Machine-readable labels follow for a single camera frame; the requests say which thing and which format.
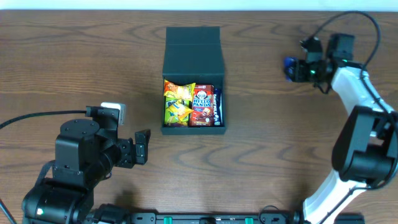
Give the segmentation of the blue Eclipse candy pack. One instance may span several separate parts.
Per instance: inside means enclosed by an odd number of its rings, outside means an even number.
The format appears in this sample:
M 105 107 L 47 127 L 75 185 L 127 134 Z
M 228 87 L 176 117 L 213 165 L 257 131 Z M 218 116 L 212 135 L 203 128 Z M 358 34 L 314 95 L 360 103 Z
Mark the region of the blue Eclipse candy pack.
M 284 63 L 284 73 L 285 73 L 285 78 L 286 80 L 292 82 L 294 80 L 295 76 L 295 63 L 296 63 L 296 58 L 294 57 L 286 57 L 283 61 Z

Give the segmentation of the green Pretz snack box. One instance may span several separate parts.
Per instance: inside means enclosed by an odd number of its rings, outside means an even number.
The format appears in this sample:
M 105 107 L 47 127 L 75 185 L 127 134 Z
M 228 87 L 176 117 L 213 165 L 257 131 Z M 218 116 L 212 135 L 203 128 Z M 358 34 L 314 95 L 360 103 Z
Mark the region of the green Pretz snack box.
M 189 122 L 189 117 L 185 117 L 182 121 L 180 121 L 170 110 L 169 107 L 173 105 L 175 102 L 182 103 L 183 105 L 190 107 L 191 102 L 186 100 L 179 100 L 176 98 L 165 98 L 165 115 L 164 115 L 164 125 L 165 126 L 187 126 Z

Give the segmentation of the small yellow snack packet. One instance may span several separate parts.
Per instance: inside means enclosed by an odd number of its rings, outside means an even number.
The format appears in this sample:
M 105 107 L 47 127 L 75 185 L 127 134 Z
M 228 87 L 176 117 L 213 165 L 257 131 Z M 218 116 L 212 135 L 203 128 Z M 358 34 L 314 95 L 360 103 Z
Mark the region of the small yellow snack packet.
M 190 116 L 193 112 L 192 109 L 183 105 L 182 103 L 175 102 L 173 105 L 169 107 L 169 110 L 180 120 L 182 121 L 185 117 Z

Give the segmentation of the large yellow snack packet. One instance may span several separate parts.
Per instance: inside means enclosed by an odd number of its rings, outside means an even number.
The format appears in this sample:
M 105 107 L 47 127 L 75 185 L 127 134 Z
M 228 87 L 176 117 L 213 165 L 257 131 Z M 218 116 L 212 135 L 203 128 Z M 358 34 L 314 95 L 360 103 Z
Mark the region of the large yellow snack packet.
M 164 80 L 164 96 L 169 98 L 192 101 L 195 85 L 196 83 L 191 83 L 188 85 L 180 86 L 168 80 Z

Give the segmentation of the red Hello Panda box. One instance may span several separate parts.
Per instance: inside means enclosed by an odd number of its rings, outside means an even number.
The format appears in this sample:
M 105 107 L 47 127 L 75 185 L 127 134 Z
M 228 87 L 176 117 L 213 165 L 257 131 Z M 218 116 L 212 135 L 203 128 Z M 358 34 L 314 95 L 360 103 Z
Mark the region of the red Hello Panda box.
M 190 126 L 213 126 L 213 85 L 196 85 L 193 94 Z

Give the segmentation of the blue Dairy Milk bar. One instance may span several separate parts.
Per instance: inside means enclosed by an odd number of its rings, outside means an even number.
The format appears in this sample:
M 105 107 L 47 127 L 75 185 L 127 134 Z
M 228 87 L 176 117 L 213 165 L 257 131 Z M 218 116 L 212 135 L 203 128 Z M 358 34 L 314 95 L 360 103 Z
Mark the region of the blue Dairy Milk bar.
M 221 90 L 215 88 L 213 93 L 213 119 L 215 126 L 221 126 L 222 122 L 222 104 L 221 104 Z

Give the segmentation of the black gift box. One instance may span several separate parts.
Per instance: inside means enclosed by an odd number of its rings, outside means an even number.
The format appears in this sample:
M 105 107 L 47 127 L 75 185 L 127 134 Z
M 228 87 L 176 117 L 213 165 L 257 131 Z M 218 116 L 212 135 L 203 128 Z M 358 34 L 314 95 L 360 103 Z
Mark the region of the black gift box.
M 176 85 L 196 83 L 221 90 L 221 125 L 177 127 L 161 124 L 163 135 L 226 132 L 225 66 L 219 27 L 167 27 L 162 78 Z

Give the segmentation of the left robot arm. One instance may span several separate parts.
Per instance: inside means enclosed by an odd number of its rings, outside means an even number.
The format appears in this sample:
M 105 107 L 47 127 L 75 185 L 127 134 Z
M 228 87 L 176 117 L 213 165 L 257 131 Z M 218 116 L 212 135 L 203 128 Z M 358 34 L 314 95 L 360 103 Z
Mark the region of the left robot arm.
M 87 106 L 85 118 L 63 123 L 55 159 L 46 163 L 22 201 L 23 223 L 130 223 L 129 210 L 112 204 L 94 209 L 94 188 L 112 169 L 131 169 L 148 158 L 150 130 L 118 138 L 124 105 Z

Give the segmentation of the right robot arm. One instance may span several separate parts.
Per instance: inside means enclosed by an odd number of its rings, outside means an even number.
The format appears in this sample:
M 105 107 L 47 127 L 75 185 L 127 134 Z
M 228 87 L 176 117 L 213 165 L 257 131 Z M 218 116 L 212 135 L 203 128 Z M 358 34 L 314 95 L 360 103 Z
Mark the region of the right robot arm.
M 294 223 L 336 223 L 360 194 L 383 188 L 397 174 L 397 112 L 371 84 L 365 66 L 353 61 L 354 36 L 333 34 L 326 51 L 315 36 L 301 42 L 303 60 L 286 58 L 287 79 L 335 91 L 348 119 L 332 150 L 332 170 L 306 198 Z

